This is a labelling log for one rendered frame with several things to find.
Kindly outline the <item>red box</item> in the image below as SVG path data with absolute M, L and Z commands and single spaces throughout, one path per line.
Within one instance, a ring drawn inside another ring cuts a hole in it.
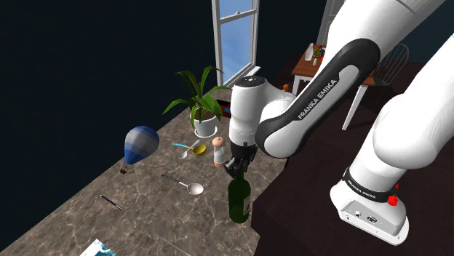
M 215 112 L 218 117 L 224 116 L 226 118 L 231 118 L 231 103 L 224 100 L 217 100 Z

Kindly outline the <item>wooden table with white legs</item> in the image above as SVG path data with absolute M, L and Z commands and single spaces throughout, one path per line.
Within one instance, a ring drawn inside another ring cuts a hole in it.
M 298 61 L 297 65 L 292 71 L 292 75 L 295 76 L 293 86 L 292 86 L 292 93 L 294 95 L 298 95 L 298 90 L 299 90 L 299 83 L 300 81 L 310 81 L 313 79 L 313 77 L 316 75 L 316 72 L 318 71 L 320 65 L 321 65 L 321 59 L 318 58 L 315 60 L 315 58 L 311 58 L 310 60 L 306 59 L 306 54 L 303 54 L 302 58 Z M 374 79 L 373 79 L 373 73 L 371 73 L 363 82 L 362 84 L 358 87 L 358 90 L 355 94 L 355 97 L 352 101 L 351 107 L 349 109 L 349 112 L 347 114 L 346 120 L 343 123 L 342 130 L 347 130 L 350 121 L 352 120 L 359 103 L 361 102 L 364 94 L 367 91 L 368 87 L 373 87 L 375 85 Z

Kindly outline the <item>large silver spoon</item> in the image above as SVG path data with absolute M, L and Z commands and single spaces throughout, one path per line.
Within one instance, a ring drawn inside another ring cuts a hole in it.
M 198 184 L 198 183 L 185 184 L 185 183 L 183 183 L 183 182 L 181 182 L 181 181 L 179 181 L 179 180 L 177 180 L 177 179 L 175 179 L 173 177 L 170 177 L 168 175 L 162 175 L 162 177 L 167 178 L 167 179 L 172 180 L 172 181 L 175 181 L 176 183 L 179 183 L 179 184 L 185 186 L 186 190 L 192 195 L 199 195 L 199 194 L 202 194 L 203 191 L 204 191 L 204 187 L 202 185 Z

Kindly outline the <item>wooden pepper mill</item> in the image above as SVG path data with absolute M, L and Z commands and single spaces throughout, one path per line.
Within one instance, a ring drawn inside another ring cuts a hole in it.
M 222 137 L 215 137 L 212 140 L 212 145 L 214 147 L 214 164 L 216 167 L 222 167 L 226 161 L 224 146 L 225 140 Z

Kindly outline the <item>dark robot stand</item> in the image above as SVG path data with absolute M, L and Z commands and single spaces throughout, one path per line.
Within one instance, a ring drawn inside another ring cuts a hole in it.
M 360 108 L 341 129 L 350 104 L 342 103 L 310 136 L 303 150 L 254 201 L 254 256 L 454 256 L 454 138 L 423 169 L 399 182 L 399 201 L 410 229 L 390 245 L 342 221 L 330 189 L 354 160 L 375 113 Z

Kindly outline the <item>dark spindle-back chair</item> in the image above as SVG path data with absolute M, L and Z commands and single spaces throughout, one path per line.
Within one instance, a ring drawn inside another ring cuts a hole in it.
M 373 72 L 375 86 L 389 86 L 406 65 L 409 58 L 409 48 L 398 44 L 379 62 Z

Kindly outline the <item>white framed window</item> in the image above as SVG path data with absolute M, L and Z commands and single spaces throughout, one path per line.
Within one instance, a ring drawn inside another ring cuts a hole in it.
M 211 0 L 217 85 L 232 87 L 256 64 L 260 0 Z

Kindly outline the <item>blue grey hot-air balloon figure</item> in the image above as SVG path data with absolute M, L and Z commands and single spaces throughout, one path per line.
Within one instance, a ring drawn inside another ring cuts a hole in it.
M 152 128 L 139 126 L 131 129 L 125 137 L 125 164 L 119 172 L 125 174 L 129 165 L 150 156 L 158 147 L 159 136 Z

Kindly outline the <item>green wine bottle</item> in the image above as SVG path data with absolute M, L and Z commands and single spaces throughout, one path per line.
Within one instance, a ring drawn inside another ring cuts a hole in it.
M 250 212 L 251 187 L 244 178 L 244 171 L 237 172 L 236 179 L 228 186 L 228 208 L 229 216 L 235 223 L 244 223 Z

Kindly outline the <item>white door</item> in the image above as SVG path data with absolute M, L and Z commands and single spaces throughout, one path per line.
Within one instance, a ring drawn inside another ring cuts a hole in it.
M 331 23 L 346 0 L 327 0 L 316 43 L 325 45 Z

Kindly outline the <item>potted green plant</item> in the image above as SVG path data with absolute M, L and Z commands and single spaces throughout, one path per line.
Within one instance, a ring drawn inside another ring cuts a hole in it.
M 202 74 L 201 81 L 196 80 L 195 75 L 190 71 L 179 71 L 177 74 L 183 77 L 186 85 L 193 95 L 189 100 L 173 100 L 163 113 L 168 112 L 173 106 L 185 103 L 190 108 L 190 122 L 198 137 L 211 137 L 215 134 L 216 120 L 220 121 L 223 115 L 220 104 L 212 97 L 212 93 L 219 89 L 230 90 L 228 87 L 214 87 L 206 95 L 203 95 L 204 83 L 211 70 L 217 70 L 207 66 Z

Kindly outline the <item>small silver spoon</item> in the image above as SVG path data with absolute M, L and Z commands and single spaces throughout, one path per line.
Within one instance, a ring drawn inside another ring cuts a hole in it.
M 192 145 L 192 147 L 197 146 L 199 143 L 200 143 L 200 140 L 197 140 L 197 141 Z M 190 151 L 190 149 L 188 148 L 188 149 L 186 149 L 184 152 L 182 152 L 182 153 L 180 154 L 180 156 L 179 156 L 179 159 L 184 159 L 185 157 L 187 157 L 189 151 Z

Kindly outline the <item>dark pen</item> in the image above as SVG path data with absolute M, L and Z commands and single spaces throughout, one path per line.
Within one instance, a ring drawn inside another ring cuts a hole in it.
M 124 210 L 121 206 L 119 206 L 117 203 L 113 202 L 113 201 L 110 200 L 109 198 L 105 197 L 105 196 L 102 195 L 102 194 L 100 194 L 100 197 L 101 197 L 102 199 L 105 199 L 108 203 L 114 205 L 117 209 L 120 209 L 121 211 L 125 212 L 125 210 Z

